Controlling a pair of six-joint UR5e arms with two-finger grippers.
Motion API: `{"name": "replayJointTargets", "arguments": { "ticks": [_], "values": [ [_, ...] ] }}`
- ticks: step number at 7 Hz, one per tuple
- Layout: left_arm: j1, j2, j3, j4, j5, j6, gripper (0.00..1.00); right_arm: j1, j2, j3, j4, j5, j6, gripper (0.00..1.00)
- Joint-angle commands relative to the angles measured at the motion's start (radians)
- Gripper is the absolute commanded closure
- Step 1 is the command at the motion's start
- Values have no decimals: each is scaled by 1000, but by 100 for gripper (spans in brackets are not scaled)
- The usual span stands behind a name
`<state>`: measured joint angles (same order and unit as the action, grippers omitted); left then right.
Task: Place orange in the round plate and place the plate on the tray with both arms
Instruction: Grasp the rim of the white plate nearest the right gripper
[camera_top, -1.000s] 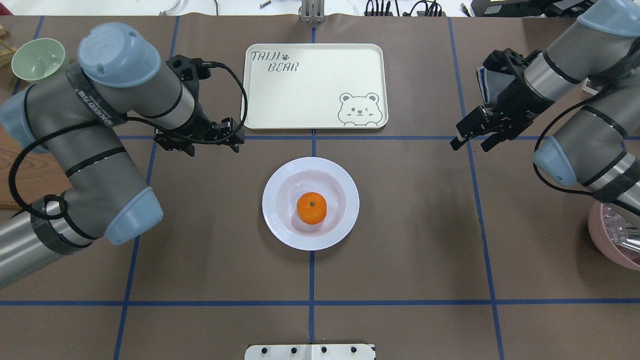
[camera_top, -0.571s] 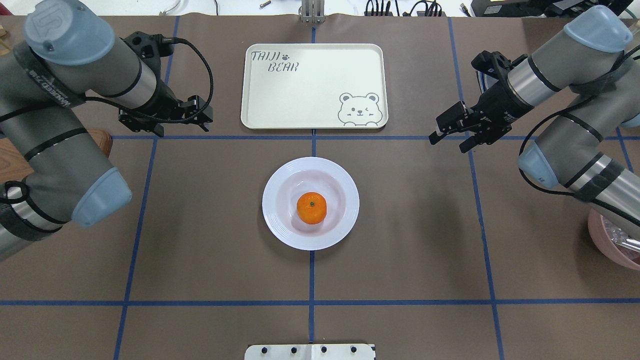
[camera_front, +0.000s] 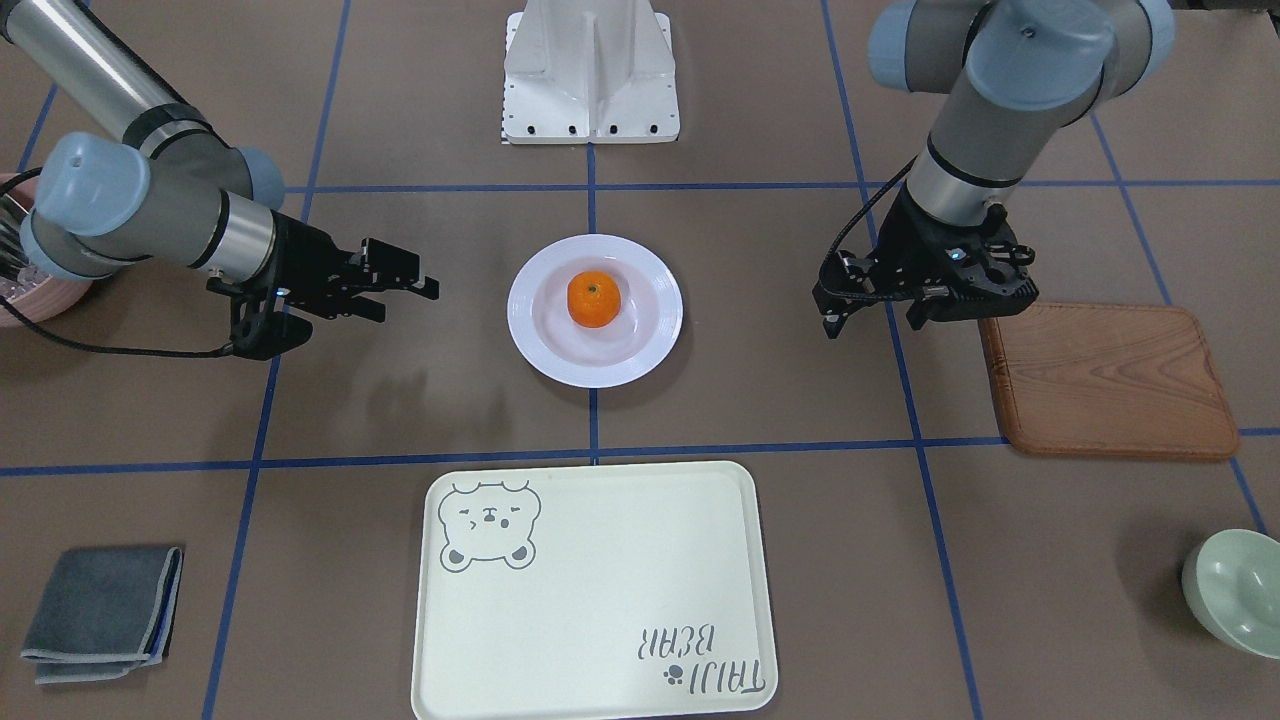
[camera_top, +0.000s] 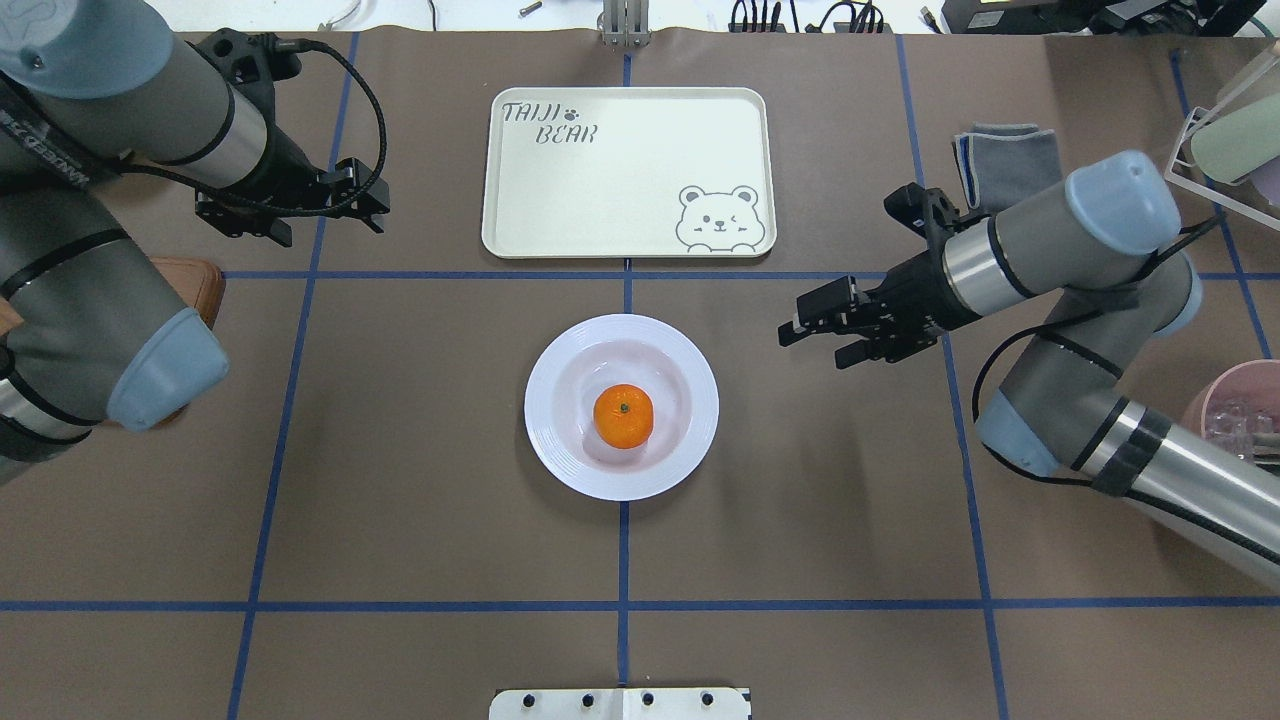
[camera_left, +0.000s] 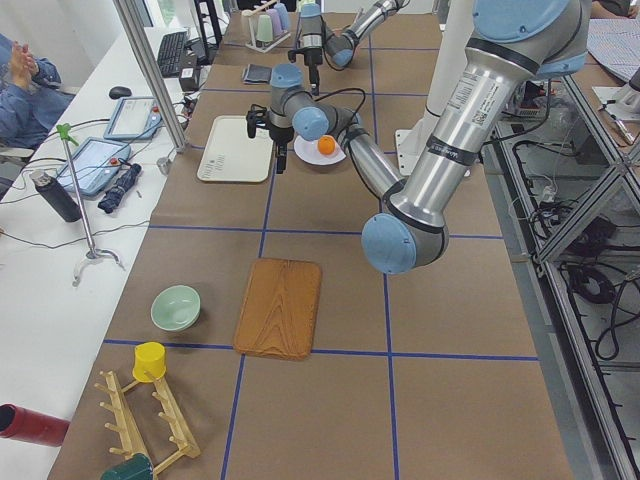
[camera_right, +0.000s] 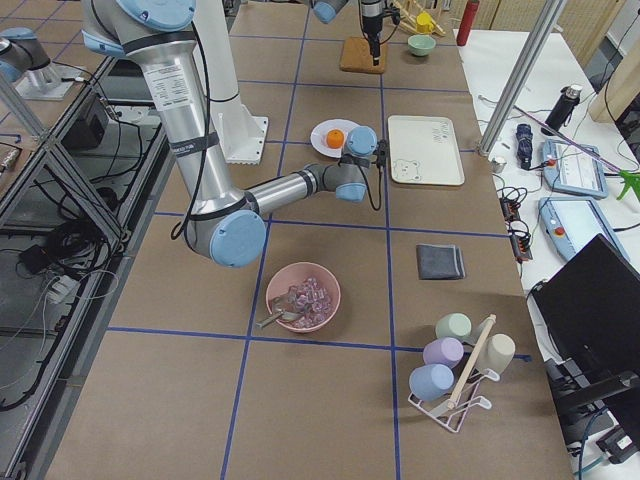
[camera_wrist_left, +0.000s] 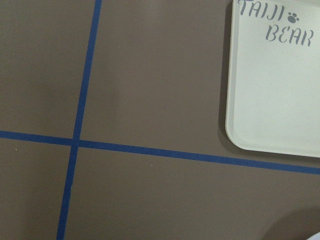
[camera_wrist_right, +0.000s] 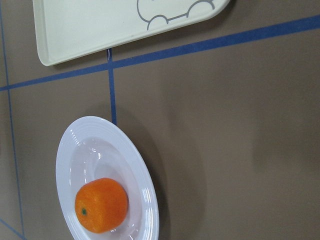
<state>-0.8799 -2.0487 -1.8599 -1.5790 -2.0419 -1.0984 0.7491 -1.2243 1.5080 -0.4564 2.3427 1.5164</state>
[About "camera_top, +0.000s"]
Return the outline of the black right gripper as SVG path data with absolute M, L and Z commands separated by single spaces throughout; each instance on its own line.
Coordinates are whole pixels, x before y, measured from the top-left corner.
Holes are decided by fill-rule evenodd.
M 855 281 L 831 281 L 796 299 L 790 322 L 778 327 L 786 348 L 814 334 L 858 334 L 835 351 L 835 366 L 899 363 L 948 332 L 948 287 L 940 264 L 918 255 L 890 269 L 882 283 L 860 291 Z

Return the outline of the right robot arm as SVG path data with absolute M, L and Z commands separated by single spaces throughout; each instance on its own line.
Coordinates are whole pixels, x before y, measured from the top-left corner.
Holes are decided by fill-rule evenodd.
M 899 363 L 1059 292 L 1044 322 L 1014 336 L 1025 347 L 998 388 L 972 398 L 983 446 L 1032 480 L 1133 503 L 1277 585 L 1277 478 L 1117 389 L 1143 346 L 1183 328 L 1203 299 L 1178 242 L 1179 208 L 1147 154 L 1114 154 L 992 214 L 964 214 L 918 183 L 888 195 L 884 210 L 924 251 L 874 288 L 846 275 L 801 295 L 781 346 L 850 334 L 837 368 Z

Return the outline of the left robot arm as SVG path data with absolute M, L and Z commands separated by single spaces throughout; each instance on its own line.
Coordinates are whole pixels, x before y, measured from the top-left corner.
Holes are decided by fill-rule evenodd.
M 5 1 L 3 68 L 3 480 L 110 421 L 148 430 L 221 382 L 229 359 L 100 199 L 148 176 L 193 191 L 225 237 L 289 247 L 297 218 L 383 232 L 378 159 L 321 168 L 276 120 L 276 83 L 320 53 L 372 96 L 332 45 L 219 29 L 197 44 L 145 1 Z

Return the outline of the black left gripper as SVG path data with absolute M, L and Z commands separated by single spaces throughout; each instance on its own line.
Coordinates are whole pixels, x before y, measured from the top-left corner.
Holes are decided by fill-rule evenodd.
M 230 188 L 195 192 L 195 214 L 225 237 L 270 240 L 291 249 L 291 218 L 338 210 L 342 217 L 381 217 L 390 211 L 390 187 L 355 158 L 337 163 L 335 183 L 320 170 L 264 172 Z

